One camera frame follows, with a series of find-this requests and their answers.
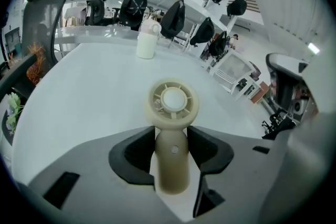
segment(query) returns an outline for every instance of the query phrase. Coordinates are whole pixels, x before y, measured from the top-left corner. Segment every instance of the black slot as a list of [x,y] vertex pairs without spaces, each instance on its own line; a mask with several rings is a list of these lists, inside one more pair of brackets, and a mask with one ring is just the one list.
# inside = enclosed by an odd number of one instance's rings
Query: black slot
[[61,209],[78,178],[78,174],[69,172],[63,173],[43,197],[53,206]]
[[263,147],[263,146],[255,146],[252,148],[254,151],[261,152],[264,154],[267,154],[269,152],[269,148]]

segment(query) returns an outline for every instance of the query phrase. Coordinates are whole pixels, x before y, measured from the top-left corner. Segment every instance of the black office chair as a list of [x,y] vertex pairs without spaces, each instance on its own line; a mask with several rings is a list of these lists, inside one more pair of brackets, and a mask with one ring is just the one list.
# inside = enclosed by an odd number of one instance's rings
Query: black office chair
[[[27,78],[26,72],[37,60],[36,55],[29,54],[19,63],[14,65],[0,80],[0,100],[3,100],[6,94],[15,92],[19,95],[22,104],[28,100],[30,94],[35,89],[35,85]],[[13,143],[13,135],[9,133],[6,127],[7,112],[2,119],[2,131],[10,145]]]
[[45,49],[43,69],[49,71],[58,61],[54,53],[57,23],[66,0],[27,0],[23,16],[22,55],[30,53],[34,43]]

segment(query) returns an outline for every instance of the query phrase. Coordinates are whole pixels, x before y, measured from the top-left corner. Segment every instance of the ceiling light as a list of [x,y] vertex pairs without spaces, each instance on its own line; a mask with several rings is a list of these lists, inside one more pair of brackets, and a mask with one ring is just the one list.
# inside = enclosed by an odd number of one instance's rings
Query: ceiling light
[[320,52],[320,49],[316,47],[313,43],[310,43],[308,45],[308,49],[310,49],[314,54],[318,54]]

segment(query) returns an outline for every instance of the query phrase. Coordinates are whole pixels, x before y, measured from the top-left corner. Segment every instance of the beige handle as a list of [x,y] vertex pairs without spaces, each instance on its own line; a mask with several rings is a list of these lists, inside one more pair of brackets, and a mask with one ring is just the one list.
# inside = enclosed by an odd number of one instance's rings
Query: beige handle
[[160,187],[168,194],[189,185],[188,140],[183,131],[162,130],[155,140]]

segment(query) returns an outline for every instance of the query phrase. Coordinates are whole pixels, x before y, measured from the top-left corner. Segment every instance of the beige fan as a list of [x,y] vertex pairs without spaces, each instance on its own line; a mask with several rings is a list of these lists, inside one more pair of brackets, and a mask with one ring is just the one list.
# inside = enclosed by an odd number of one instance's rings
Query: beige fan
[[188,140],[183,129],[196,118],[196,92],[183,81],[163,79],[149,91],[146,115],[160,129],[155,140],[159,184],[168,194],[183,192],[189,185]]

